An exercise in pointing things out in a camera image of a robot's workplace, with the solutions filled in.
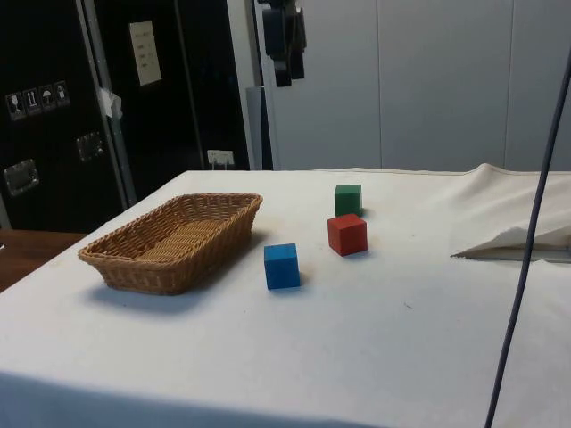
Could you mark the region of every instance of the white cloth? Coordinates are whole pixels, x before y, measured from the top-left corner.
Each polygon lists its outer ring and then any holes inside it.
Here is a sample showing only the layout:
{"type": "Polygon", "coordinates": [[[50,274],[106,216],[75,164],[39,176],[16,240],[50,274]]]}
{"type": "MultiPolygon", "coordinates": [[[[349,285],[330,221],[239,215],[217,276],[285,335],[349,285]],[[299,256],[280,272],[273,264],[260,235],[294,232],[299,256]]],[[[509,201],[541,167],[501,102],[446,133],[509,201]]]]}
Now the white cloth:
{"type": "MultiPolygon", "coordinates": [[[[482,166],[456,193],[458,217],[452,233],[452,253],[522,246],[534,203],[538,178],[514,180],[514,172],[482,166]]],[[[535,244],[567,247],[571,237],[571,180],[550,177],[542,199],[535,244]]]]}
{"type": "MultiPolygon", "coordinates": [[[[520,265],[452,259],[451,237],[466,210],[497,200],[497,183],[516,192],[537,177],[485,165],[187,172],[0,294],[0,426],[481,427],[520,265]],[[340,184],[362,185],[368,253],[328,247],[340,184]],[[250,250],[206,289],[116,292],[78,260],[95,238],[197,192],[264,197],[250,250]],[[266,289],[263,246],[277,243],[297,244],[299,291],[266,289]]],[[[474,236],[493,236],[495,215],[474,236]]],[[[570,420],[571,268],[538,261],[494,427],[570,420]]]]}

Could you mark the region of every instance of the wicker basket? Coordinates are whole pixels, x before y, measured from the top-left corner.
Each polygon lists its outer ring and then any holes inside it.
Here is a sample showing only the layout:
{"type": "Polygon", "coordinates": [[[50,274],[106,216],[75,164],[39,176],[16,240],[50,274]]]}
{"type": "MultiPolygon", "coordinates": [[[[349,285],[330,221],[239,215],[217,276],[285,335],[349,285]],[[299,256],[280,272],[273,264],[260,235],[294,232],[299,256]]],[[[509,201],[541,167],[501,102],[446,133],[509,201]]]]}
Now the wicker basket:
{"type": "Polygon", "coordinates": [[[181,294],[244,247],[262,198],[179,196],[79,251],[111,288],[181,294]]]}

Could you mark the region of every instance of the basket rim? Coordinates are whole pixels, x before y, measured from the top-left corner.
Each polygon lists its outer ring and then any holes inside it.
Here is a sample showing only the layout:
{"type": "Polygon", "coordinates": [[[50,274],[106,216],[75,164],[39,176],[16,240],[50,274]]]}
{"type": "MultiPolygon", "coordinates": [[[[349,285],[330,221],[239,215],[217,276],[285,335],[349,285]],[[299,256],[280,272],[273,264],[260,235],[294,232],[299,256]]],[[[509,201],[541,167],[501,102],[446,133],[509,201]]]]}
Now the basket rim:
{"type": "Polygon", "coordinates": [[[89,264],[99,264],[104,260],[114,261],[125,268],[132,268],[137,267],[137,269],[142,270],[163,270],[172,268],[180,263],[184,263],[189,258],[193,257],[197,252],[199,252],[209,241],[213,240],[215,237],[224,233],[228,228],[234,225],[238,220],[240,220],[243,216],[247,213],[251,212],[252,210],[257,211],[263,201],[263,197],[257,193],[188,193],[188,194],[181,194],[179,196],[175,196],[170,198],[166,202],[162,203],[158,207],[152,209],[151,211],[129,221],[126,225],[121,226],[108,234],[96,239],[95,241],[91,242],[90,244],[83,247],[81,250],[78,251],[78,257],[89,264]],[[237,213],[233,214],[228,220],[226,220],[222,227],[214,231],[211,235],[206,236],[196,245],[189,247],[188,251],[183,253],[182,255],[178,256],[175,259],[167,260],[167,261],[152,261],[152,260],[139,260],[130,257],[124,256],[113,256],[108,254],[102,254],[101,252],[91,252],[93,247],[96,245],[109,240],[110,238],[123,233],[126,229],[131,228],[146,219],[153,216],[157,211],[163,210],[166,206],[172,204],[175,201],[180,199],[187,199],[193,198],[197,196],[210,196],[210,197],[243,197],[243,196],[251,196],[253,197],[252,200],[247,204],[244,205],[237,213]]]}

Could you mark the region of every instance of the red cube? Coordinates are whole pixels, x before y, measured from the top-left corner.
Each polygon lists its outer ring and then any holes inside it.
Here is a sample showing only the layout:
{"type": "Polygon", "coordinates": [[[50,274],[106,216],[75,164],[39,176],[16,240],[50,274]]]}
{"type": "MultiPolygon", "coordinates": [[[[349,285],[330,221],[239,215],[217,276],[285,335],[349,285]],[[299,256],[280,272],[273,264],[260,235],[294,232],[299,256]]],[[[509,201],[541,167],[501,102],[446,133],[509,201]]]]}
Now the red cube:
{"type": "Polygon", "coordinates": [[[327,221],[329,246],[341,256],[367,250],[367,223],[355,214],[327,221]]]}

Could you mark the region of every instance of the electrical outlet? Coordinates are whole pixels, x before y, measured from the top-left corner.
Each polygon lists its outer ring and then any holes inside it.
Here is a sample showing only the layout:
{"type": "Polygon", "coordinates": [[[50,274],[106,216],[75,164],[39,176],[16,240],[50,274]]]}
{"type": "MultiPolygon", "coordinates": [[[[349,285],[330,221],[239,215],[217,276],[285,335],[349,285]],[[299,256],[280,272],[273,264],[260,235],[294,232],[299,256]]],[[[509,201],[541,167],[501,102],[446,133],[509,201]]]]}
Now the electrical outlet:
{"type": "Polygon", "coordinates": [[[231,150],[209,150],[207,155],[211,165],[234,165],[234,153],[231,150]]]}

